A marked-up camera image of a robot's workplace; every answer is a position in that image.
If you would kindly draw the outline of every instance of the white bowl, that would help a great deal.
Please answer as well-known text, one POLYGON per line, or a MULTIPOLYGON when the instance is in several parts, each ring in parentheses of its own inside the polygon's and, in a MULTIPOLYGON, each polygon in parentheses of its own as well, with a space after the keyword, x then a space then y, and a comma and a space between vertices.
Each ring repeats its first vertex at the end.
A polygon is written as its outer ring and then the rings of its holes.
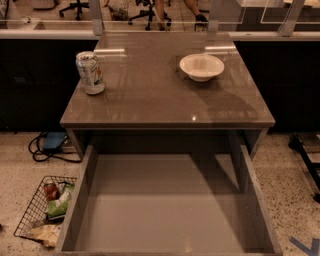
POLYGON ((197 82, 206 82, 221 74, 224 70, 223 62, 208 54, 191 54, 180 61, 183 72, 197 82))

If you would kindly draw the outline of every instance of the cable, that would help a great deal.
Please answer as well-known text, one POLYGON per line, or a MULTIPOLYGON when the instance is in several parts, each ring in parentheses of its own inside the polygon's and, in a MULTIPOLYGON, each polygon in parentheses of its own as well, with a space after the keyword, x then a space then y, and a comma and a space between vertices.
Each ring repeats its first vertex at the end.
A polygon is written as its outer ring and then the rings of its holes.
MULTIPOLYGON (((32 154, 32 158, 34 161, 36 162, 44 162, 47 161, 50 158, 56 158, 56 159, 60 159, 69 163, 81 163, 81 160, 72 160, 72 159, 67 159, 61 156, 57 156, 55 155, 55 153, 47 153, 44 152, 43 150, 41 150, 41 146, 40 146, 40 141, 42 139, 45 139, 48 135, 48 132, 41 132, 37 137, 35 137, 34 139, 31 140, 31 142, 28 145, 28 149, 29 152, 32 154), (32 150, 32 145, 35 144, 36 146, 36 150, 33 151, 32 150)), ((72 153, 65 153, 65 152, 59 152, 59 154, 72 154, 72 153)))

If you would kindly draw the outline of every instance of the floor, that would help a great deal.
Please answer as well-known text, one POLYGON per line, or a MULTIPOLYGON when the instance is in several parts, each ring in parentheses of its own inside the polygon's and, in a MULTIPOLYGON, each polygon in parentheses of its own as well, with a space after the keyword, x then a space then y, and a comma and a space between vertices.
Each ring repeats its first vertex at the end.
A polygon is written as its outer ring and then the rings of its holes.
MULTIPOLYGON (((58 159, 38 163, 32 159, 28 145, 37 135, 0 133, 1 256, 52 253, 41 244, 13 234, 44 176, 77 176, 79 164, 58 159)), ((288 147, 288 141, 288 134, 267 135, 253 164, 284 255, 317 256, 320 204, 313 201, 315 186, 300 156, 288 147)))

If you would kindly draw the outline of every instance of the beverage can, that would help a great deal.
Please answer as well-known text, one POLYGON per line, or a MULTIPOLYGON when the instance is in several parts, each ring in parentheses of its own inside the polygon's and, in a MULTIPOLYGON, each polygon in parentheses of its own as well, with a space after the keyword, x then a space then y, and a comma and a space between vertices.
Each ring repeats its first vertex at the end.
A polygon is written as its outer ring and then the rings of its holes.
POLYGON ((78 53, 76 65, 85 92, 89 95, 101 93, 104 83, 96 54, 90 51, 78 53))
POLYGON ((43 186, 47 201, 56 200, 59 198, 59 190, 53 180, 48 180, 43 186))

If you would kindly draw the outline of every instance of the gray desk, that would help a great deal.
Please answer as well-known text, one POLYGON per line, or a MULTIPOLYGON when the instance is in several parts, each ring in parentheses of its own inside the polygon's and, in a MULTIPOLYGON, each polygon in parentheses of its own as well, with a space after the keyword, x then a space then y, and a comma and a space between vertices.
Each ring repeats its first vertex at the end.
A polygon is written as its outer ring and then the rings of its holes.
POLYGON ((102 36, 96 52, 105 91, 88 96, 80 82, 61 119, 81 157, 88 131, 177 129, 241 131, 253 157, 274 125, 227 33, 114 32, 102 36), (221 58, 224 72, 209 82, 192 81, 179 61, 193 53, 221 58))
POLYGON ((96 52, 105 91, 79 84, 61 120, 83 163, 57 255, 281 255, 251 163, 274 119, 229 36, 108 33, 96 52), (197 83, 179 61, 203 52, 225 71, 197 83))

